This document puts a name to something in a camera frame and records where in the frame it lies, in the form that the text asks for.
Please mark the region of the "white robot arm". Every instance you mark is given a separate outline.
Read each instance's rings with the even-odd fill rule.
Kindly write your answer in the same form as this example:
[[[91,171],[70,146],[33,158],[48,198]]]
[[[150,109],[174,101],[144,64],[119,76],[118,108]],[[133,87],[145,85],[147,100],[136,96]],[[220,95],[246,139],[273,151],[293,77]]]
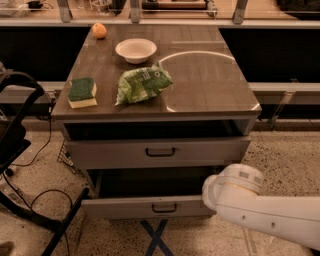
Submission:
[[[231,223],[320,250],[320,198],[262,196],[263,180],[259,170],[231,164],[205,180],[203,202]]]

